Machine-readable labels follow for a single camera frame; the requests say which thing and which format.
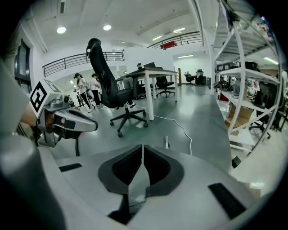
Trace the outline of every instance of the ceiling light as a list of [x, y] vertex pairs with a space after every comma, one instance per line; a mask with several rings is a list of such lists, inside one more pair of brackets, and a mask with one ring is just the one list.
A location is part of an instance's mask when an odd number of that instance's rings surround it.
[[189, 57], [193, 57], [193, 55], [180, 56], [178, 58], [189, 58]]
[[59, 27], [58, 29], [57, 29], [57, 33], [59, 33], [59, 34], [62, 34], [62, 33], [64, 33], [66, 31], [66, 28], [65, 27]]
[[269, 58], [269, 57], [265, 57], [264, 59], [267, 60], [267, 61], [269, 61], [269, 62], [271, 62], [271, 63], [273, 63], [273, 64], [275, 64], [275, 65], [278, 65], [278, 64], [279, 64], [278, 62], [274, 61], [273, 59], [271, 59], [271, 58]]
[[103, 30], [105, 30], [105, 31], [108, 31], [108, 30], [110, 30], [111, 29], [111, 26], [110, 25], [105, 25], [104, 27], [103, 27]]
[[185, 30], [185, 28], [181, 28], [181, 29], [178, 29], [178, 30], [174, 30], [173, 33], [176, 33], [176, 32], [179, 32], [179, 31], [183, 31]]
[[162, 36], [160, 35], [160, 36], [158, 36], [158, 37], [152, 39], [152, 41], [155, 41], [155, 40], [158, 39], [158, 38], [162, 38]]

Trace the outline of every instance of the power cord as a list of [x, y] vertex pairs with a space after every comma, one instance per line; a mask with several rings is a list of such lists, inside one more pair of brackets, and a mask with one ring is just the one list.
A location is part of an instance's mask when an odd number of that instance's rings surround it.
[[[145, 112], [146, 112], [146, 107], [141, 107], [141, 106], [139, 106], [139, 105], [137, 105], [137, 106], [140, 107], [140, 108], [142, 108], [142, 109], [145, 109]], [[181, 128], [183, 128], [184, 134], [186, 135], [186, 137], [188, 137], [188, 138], [190, 139], [190, 156], [192, 156], [192, 138], [189, 137], [189, 135], [186, 133], [185, 128], [184, 128], [183, 126], [179, 125], [179, 123], [178, 123], [175, 119], [166, 118], [166, 117], [160, 117], [160, 116], [156, 116], [156, 115], [154, 115], [154, 117], [162, 118], [162, 119], [165, 119], [165, 120], [173, 120], [173, 121], [176, 122], [176, 124], [177, 124], [178, 126], [180, 126]]]

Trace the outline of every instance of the chair base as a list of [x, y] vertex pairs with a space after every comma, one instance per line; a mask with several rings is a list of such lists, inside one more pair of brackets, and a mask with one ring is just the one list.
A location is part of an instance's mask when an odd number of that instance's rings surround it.
[[164, 89], [164, 91], [161, 91], [160, 93], [157, 93], [156, 96], [158, 97], [158, 95], [159, 95], [159, 94], [161, 95], [162, 93], [164, 93], [164, 94], [166, 95], [166, 97], [168, 97], [168, 96], [167, 96], [167, 93], [169, 93], [169, 94], [170, 94], [170, 93], [173, 93], [174, 96], [175, 96], [175, 92], [169, 91], [169, 90], [167, 90], [166, 88]]
[[123, 136], [122, 133], [120, 132], [120, 130], [121, 130], [121, 128], [123, 127], [123, 125], [125, 124], [125, 122], [126, 122], [128, 119], [130, 119], [130, 118], [134, 118], [134, 119], [136, 119], [136, 120], [144, 121], [144, 122], [145, 122], [144, 127], [145, 127], [145, 128], [148, 127], [148, 123], [147, 123], [147, 120], [146, 120], [146, 119], [135, 115], [135, 114], [138, 114], [138, 113], [143, 113], [143, 115], [145, 116], [145, 115], [146, 115], [145, 110], [137, 110], [137, 111], [132, 111], [132, 112], [130, 112], [130, 111], [128, 110], [127, 106], [126, 106], [126, 103], [124, 104], [124, 106], [125, 106], [125, 113], [122, 114], [122, 115], [120, 115], [120, 116], [118, 116], [118, 117], [114, 117], [113, 119], [110, 120], [110, 125], [114, 125], [114, 123], [113, 123], [114, 120], [119, 120], [119, 119], [123, 118], [122, 121], [121, 121], [121, 123], [120, 123], [119, 128], [117, 129], [117, 131], [118, 131], [118, 136], [119, 136], [119, 137], [122, 137], [122, 136]]
[[[265, 130], [264, 126], [263, 126], [262, 124], [257, 123], [257, 122], [254, 122], [254, 123], [255, 123], [256, 125], [250, 126], [250, 127], [249, 127], [249, 130], [251, 130], [251, 129], [253, 129], [253, 128], [258, 128], [258, 129], [260, 129], [261, 132], [263, 133], [264, 130]], [[270, 139], [270, 137], [271, 137], [270, 133], [267, 132], [267, 135], [268, 135], [268, 138], [267, 138], [267, 139]]]

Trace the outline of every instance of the window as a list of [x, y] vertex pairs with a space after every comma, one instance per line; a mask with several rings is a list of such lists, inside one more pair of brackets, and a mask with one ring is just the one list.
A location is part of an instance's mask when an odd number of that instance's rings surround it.
[[15, 80], [25, 93], [30, 93], [32, 90], [29, 70], [29, 55], [30, 48], [22, 40], [14, 60], [14, 73]]

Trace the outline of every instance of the computer monitor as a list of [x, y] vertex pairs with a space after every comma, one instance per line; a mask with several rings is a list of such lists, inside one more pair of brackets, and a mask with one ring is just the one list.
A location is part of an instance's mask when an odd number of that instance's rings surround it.
[[152, 62], [152, 63], [144, 65], [144, 68], [156, 68], [156, 65], [154, 62]]

